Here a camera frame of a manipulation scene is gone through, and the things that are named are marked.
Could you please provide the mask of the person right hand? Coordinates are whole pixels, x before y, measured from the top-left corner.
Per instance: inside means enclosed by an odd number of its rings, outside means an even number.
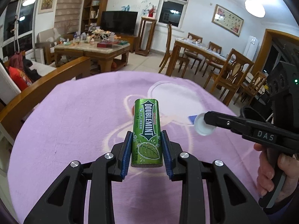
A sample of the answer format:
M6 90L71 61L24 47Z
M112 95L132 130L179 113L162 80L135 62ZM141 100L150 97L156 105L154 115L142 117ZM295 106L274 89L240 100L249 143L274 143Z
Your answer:
M261 196L265 196L265 194L274 189L272 178L275 175L275 170L267 159L266 148L255 143L254 149L256 151L261 151L259 156L260 166L258 168L257 190ZM299 173L298 160L294 157L286 156L285 154L279 156L278 167L284 171L286 179L278 198L275 200L276 203L286 199L296 190Z

